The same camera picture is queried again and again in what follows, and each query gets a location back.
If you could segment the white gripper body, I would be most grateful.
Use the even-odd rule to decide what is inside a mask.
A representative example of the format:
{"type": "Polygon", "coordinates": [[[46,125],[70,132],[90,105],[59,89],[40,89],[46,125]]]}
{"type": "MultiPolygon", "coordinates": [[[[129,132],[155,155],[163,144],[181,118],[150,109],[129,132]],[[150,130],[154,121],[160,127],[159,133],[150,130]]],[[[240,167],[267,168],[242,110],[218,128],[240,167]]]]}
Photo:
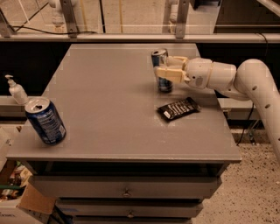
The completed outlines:
{"type": "Polygon", "coordinates": [[[191,88],[206,88],[212,64],[213,62],[210,59],[190,59],[185,66],[185,83],[191,88]]]}

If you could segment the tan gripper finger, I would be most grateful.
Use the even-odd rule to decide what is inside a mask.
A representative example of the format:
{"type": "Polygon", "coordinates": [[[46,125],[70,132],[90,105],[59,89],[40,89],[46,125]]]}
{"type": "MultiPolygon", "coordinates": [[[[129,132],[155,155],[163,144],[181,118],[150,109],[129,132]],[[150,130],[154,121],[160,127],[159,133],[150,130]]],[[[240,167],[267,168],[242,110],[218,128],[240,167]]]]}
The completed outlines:
{"type": "Polygon", "coordinates": [[[156,76],[174,83],[189,82],[191,79],[187,76],[186,71],[177,68],[168,68],[158,66],[155,68],[156,76]]]}
{"type": "Polygon", "coordinates": [[[168,56],[167,66],[172,68],[179,68],[184,70],[186,64],[188,63],[188,58],[183,56],[168,56]]]}

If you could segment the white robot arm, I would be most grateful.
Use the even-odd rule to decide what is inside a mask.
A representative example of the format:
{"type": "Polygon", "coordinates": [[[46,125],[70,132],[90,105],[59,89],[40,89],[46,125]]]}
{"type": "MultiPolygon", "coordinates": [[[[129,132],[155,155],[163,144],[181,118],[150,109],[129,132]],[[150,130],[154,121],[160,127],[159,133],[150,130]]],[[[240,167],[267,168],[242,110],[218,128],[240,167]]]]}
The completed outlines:
{"type": "Polygon", "coordinates": [[[210,59],[167,56],[154,68],[156,76],[191,88],[210,88],[240,101],[251,100],[280,161],[280,93],[268,67],[259,59],[239,66],[210,59]]]}

